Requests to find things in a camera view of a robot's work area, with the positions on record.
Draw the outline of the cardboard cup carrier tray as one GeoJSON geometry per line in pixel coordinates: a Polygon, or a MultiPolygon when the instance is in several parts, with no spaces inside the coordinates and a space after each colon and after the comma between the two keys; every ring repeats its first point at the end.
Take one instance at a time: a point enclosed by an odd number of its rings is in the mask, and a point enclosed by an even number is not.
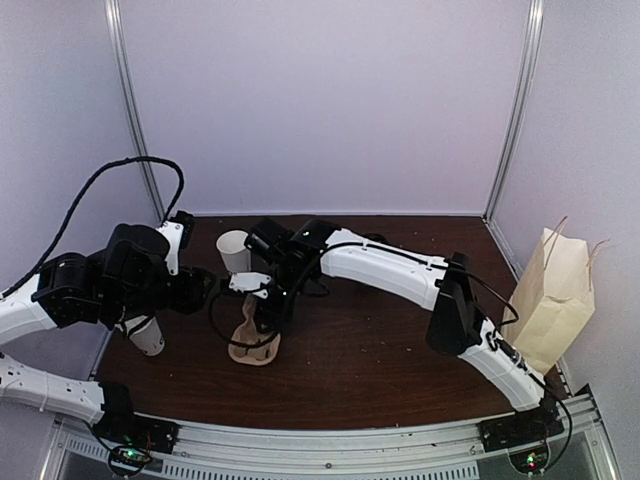
{"type": "MultiPolygon", "coordinates": [[[[233,332],[231,339],[237,343],[253,346],[269,338],[269,334],[259,333],[254,323],[258,298],[248,295],[242,306],[244,322],[233,332]]],[[[229,357],[238,364],[252,367],[266,366],[272,363],[278,354],[281,335],[278,334],[271,342],[259,348],[246,348],[236,345],[228,347],[229,357]]]]}

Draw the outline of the brown paper bag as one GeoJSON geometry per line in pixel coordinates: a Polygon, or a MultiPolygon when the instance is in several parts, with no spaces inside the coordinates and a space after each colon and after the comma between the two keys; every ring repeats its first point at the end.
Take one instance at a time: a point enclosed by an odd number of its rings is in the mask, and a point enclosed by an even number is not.
{"type": "Polygon", "coordinates": [[[519,320],[505,327],[507,342],[545,375],[595,312],[594,264],[608,241],[590,247],[564,235],[569,217],[545,228],[510,298],[519,320]]]}

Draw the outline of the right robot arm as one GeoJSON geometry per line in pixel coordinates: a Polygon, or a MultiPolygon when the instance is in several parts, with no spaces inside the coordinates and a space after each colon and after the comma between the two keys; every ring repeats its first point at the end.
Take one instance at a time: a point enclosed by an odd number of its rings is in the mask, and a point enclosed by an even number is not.
{"type": "Polygon", "coordinates": [[[327,276],[358,282],[430,312],[429,347],[467,362],[509,400],[519,440],[533,441],[562,425],[561,401],[478,306],[471,288],[477,278],[465,255],[409,252],[319,219],[291,231],[265,218],[249,230],[244,245],[272,268],[267,274],[235,274],[230,282],[232,290],[257,297],[259,332],[280,332],[308,281],[327,276]]]}

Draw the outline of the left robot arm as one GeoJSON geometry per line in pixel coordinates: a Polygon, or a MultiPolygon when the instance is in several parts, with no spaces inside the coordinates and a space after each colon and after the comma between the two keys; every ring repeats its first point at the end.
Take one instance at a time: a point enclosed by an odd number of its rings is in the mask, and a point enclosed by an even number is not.
{"type": "MultiPolygon", "coordinates": [[[[1,301],[1,342],[76,323],[112,330],[159,311],[193,314],[204,308],[213,273],[181,264],[185,227],[119,224],[106,247],[89,256],[71,252],[45,262],[24,285],[1,301]]],[[[2,398],[63,413],[91,425],[104,422],[123,444],[137,442],[144,424],[129,390],[114,382],[81,381],[1,357],[2,398]]]]}

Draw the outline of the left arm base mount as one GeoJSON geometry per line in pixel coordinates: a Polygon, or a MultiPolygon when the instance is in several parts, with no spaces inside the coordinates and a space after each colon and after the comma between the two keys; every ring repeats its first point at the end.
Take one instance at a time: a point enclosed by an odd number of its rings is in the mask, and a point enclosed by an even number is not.
{"type": "Polygon", "coordinates": [[[179,425],[138,414],[104,414],[90,433],[107,451],[107,466],[117,476],[130,478],[140,474],[153,461],[153,453],[171,454],[179,425]]]}

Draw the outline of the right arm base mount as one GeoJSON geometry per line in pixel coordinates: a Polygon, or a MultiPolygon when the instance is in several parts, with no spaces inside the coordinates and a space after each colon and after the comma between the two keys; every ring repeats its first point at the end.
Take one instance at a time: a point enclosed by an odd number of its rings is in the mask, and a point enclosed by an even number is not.
{"type": "Polygon", "coordinates": [[[550,437],[565,431],[557,413],[542,409],[484,420],[478,430],[486,453],[507,451],[511,466],[528,476],[544,472],[551,463],[550,437]]]}

